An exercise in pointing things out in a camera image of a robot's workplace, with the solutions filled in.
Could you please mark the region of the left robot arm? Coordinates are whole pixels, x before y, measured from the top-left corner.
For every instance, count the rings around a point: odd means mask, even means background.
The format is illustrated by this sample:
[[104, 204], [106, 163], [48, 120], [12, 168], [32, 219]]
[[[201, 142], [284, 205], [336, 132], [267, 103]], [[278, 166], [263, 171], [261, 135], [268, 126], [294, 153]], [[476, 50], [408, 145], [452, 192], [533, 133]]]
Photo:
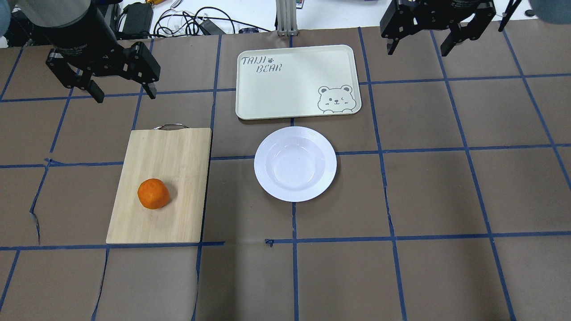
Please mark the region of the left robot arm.
[[141, 85], [151, 99], [161, 67], [143, 42], [124, 48], [92, 0], [3, 0], [1, 35], [5, 35], [14, 7], [34, 25], [53, 48], [46, 65], [59, 82], [88, 92], [102, 103], [105, 95], [92, 79], [119, 76]]

